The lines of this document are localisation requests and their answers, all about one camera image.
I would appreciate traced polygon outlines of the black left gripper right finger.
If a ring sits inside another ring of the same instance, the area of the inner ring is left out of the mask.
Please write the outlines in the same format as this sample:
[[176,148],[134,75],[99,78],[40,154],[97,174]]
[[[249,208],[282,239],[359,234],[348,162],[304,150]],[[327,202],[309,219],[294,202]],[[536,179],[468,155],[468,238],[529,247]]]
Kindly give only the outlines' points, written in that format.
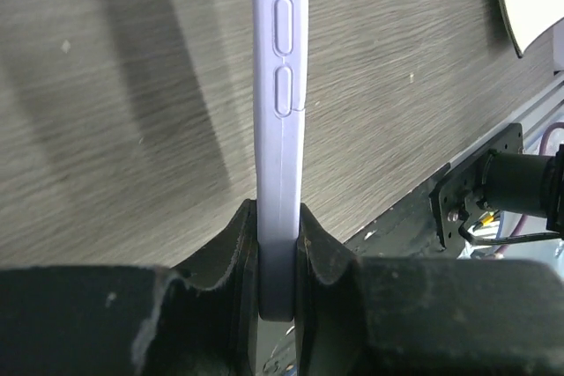
[[563,283],[545,264],[358,256],[308,209],[294,325],[301,375],[563,372]]

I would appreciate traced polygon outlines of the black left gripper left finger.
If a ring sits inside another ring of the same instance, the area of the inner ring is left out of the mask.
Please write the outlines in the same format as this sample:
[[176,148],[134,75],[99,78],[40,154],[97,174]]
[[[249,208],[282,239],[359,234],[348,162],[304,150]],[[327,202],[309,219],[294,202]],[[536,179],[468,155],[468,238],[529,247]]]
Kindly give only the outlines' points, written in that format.
[[1,272],[4,375],[251,375],[256,205],[192,256],[156,265]]

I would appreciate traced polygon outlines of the lilac case phone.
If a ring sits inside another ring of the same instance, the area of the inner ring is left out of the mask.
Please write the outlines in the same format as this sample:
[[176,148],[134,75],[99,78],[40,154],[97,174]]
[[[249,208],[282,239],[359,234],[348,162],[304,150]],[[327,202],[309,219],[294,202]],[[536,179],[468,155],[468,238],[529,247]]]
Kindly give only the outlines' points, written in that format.
[[309,0],[252,0],[259,311],[294,316],[308,76]]

